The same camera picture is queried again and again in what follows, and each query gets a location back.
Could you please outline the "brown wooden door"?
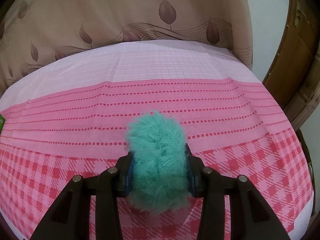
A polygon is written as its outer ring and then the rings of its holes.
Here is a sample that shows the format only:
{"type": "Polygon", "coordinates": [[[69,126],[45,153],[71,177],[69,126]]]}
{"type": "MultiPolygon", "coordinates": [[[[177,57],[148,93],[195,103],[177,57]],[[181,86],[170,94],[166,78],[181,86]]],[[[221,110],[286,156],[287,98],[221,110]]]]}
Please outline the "brown wooden door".
{"type": "Polygon", "coordinates": [[[306,0],[289,0],[284,33],[263,84],[294,130],[319,105],[319,19],[306,0]]]}

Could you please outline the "pink checkered tablecloth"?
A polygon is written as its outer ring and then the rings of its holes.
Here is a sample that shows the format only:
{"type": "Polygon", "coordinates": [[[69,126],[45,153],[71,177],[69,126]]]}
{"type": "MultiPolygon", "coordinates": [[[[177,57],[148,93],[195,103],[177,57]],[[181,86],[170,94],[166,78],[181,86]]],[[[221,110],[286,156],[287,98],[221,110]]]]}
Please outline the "pink checkered tablecloth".
{"type": "Polygon", "coordinates": [[[1,214],[15,235],[31,237],[74,175],[113,166],[128,124],[152,111],[180,122],[206,166],[246,175],[289,237],[302,238],[313,188],[283,110],[227,49],[169,40],[59,53],[5,91],[1,214]]]}

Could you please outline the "green tin lid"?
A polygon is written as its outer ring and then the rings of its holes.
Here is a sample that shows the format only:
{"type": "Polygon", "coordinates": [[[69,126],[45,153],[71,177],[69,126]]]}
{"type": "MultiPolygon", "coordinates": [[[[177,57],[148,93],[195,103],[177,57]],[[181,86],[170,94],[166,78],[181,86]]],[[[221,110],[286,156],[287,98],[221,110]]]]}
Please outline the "green tin lid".
{"type": "Polygon", "coordinates": [[[2,132],[4,124],[5,124],[5,118],[0,114],[0,133],[2,132]]]}

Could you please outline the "teal fluffy scrunchie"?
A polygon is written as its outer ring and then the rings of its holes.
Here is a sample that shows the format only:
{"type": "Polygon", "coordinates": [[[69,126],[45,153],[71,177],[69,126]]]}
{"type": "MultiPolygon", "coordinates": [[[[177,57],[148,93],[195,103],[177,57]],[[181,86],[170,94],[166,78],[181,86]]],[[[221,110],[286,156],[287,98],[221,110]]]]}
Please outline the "teal fluffy scrunchie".
{"type": "Polygon", "coordinates": [[[126,140],[133,153],[129,201],[135,209],[159,214],[186,206],[186,138],[179,122],[159,112],[146,113],[129,124],[126,140]]]}

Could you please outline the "beige leaf-print curtain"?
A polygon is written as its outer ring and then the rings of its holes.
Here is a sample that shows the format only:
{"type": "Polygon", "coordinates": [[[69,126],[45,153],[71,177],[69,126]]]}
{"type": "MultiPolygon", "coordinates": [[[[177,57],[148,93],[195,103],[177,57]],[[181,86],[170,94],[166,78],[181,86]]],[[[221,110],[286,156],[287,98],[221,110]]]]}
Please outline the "beige leaf-print curtain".
{"type": "Polygon", "coordinates": [[[227,48],[252,68],[248,0],[1,0],[1,91],[69,55],[160,39],[227,48]]]}

